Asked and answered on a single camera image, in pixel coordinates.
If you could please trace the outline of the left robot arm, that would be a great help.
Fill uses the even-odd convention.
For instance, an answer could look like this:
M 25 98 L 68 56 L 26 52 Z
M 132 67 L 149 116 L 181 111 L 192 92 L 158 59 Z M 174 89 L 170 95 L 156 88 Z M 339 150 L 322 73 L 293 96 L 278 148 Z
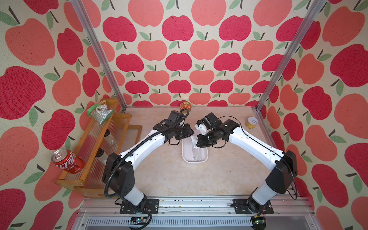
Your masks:
M 135 170 L 154 150 L 171 139 L 180 141 L 194 134 L 190 125 L 185 123 L 189 113 L 188 109 L 173 110 L 167 119 L 154 125 L 143 140 L 120 154 L 109 155 L 102 176 L 105 198 L 116 196 L 133 206 L 143 206 L 147 196 L 135 186 Z

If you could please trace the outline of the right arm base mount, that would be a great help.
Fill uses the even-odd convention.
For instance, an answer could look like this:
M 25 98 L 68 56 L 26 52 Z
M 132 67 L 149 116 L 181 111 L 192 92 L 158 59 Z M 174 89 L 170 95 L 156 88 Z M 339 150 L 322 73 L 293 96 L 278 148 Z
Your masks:
M 274 214 L 270 201 L 267 201 L 264 205 L 259 205 L 252 198 L 251 201 L 248 201 L 248 199 L 233 199 L 230 207 L 234 208 L 236 214 Z

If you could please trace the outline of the white rectangular tray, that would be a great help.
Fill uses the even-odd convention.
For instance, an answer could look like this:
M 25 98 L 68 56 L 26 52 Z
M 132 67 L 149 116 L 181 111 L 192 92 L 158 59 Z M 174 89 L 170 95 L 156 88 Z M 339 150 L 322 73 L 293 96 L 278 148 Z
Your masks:
M 191 136 L 182 141 L 182 158 L 187 164 L 204 163 L 209 158 L 208 149 L 198 147 L 197 142 L 197 136 Z

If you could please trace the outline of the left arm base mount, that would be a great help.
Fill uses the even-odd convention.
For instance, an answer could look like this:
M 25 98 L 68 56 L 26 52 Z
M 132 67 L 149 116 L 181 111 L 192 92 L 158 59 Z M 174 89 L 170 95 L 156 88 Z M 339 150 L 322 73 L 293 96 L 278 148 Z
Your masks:
M 144 198 L 138 206 L 134 206 L 130 202 L 123 200 L 120 205 L 120 214 L 158 214 L 159 203 L 159 199 Z

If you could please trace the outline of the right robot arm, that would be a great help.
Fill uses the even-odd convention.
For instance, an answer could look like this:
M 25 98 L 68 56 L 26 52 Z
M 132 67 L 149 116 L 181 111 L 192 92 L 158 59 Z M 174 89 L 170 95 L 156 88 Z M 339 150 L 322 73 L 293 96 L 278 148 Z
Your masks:
M 210 147 L 217 144 L 218 140 L 224 140 L 244 149 L 270 170 L 262 185 L 248 199 L 250 203 L 263 206 L 276 195 L 286 193 L 298 175 L 294 152 L 273 148 L 246 132 L 231 119 L 224 123 L 220 120 L 211 122 L 202 119 L 197 121 L 195 128 L 201 132 L 197 136 L 197 147 Z

